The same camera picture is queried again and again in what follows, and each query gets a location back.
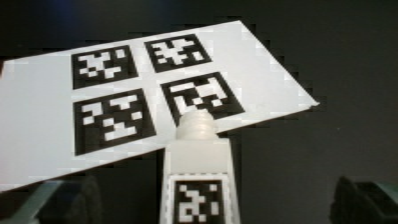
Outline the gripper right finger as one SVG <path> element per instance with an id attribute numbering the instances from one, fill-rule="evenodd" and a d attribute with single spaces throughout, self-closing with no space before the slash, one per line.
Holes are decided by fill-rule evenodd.
<path id="1" fill-rule="evenodd" d="M 341 177 L 329 219 L 332 224 L 398 224 L 398 183 Z"/>

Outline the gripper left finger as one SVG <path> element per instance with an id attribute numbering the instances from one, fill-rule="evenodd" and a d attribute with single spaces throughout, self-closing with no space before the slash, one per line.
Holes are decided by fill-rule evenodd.
<path id="1" fill-rule="evenodd" d="M 0 224 L 105 224 L 96 178 L 44 181 Z"/>

